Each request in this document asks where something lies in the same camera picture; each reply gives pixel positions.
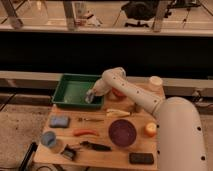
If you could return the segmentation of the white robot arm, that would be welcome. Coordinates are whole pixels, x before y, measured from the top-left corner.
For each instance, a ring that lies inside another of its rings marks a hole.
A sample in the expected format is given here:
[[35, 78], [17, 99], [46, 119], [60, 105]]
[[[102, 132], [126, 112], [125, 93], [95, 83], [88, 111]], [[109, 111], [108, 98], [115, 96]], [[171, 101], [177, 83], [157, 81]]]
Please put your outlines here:
[[158, 171], [208, 171], [201, 119], [196, 107], [182, 97], [162, 98], [130, 83], [122, 67], [105, 70], [92, 90], [96, 96], [115, 88], [157, 122]]

